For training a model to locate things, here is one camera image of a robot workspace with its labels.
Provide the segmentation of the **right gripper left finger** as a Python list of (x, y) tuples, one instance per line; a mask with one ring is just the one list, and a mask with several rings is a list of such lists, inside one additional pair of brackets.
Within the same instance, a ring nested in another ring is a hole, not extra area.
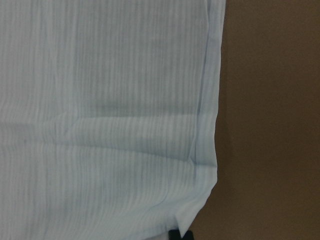
[(168, 232), (169, 240), (181, 240), (181, 234), (179, 230), (170, 230)]

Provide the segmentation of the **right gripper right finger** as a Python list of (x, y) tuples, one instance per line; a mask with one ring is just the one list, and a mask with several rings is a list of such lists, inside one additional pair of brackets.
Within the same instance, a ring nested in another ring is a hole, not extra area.
[(188, 231), (184, 234), (182, 240), (194, 240), (193, 232), (192, 232), (191, 230), (188, 230)]

